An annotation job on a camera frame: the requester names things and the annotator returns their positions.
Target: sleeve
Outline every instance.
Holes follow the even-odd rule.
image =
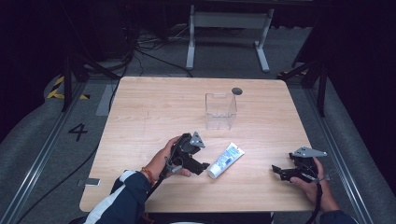
[[[116,181],[115,189],[88,214],[86,224],[136,223],[145,211],[147,192],[151,185],[140,172],[125,171]]]
[[[341,210],[323,213],[320,216],[320,224],[338,224],[338,223],[358,224],[358,222],[353,217],[347,215]]]

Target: bracelet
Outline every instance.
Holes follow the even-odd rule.
[[[145,172],[146,174],[148,174],[149,183],[151,184],[151,186],[154,186],[155,180],[152,177],[152,172],[150,170],[146,169],[146,167],[142,167],[142,172]]]

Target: white tube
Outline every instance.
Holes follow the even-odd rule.
[[[218,160],[210,166],[207,173],[213,179],[221,175],[231,164],[238,160],[245,152],[236,144],[231,143],[221,154]]]

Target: wooden table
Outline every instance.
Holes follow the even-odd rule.
[[[205,94],[243,90],[236,96],[231,130],[205,128]],[[166,142],[198,132],[206,148],[194,155],[213,163],[234,142],[246,154],[217,179],[200,175],[165,179],[147,201],[147,212],[306,211],[313,205],[271,165],[293,168],[289,152],[310,147],[289,90],[281,80],[124,77],[114,99],[80,208],[91,211],[126,169],[140,170]]]

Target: transparent acrylic box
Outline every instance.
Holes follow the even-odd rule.
[[[236,117],[235,95],[232,93],[207,93],[205,104],[206,128],[208,130],[230,130]]]

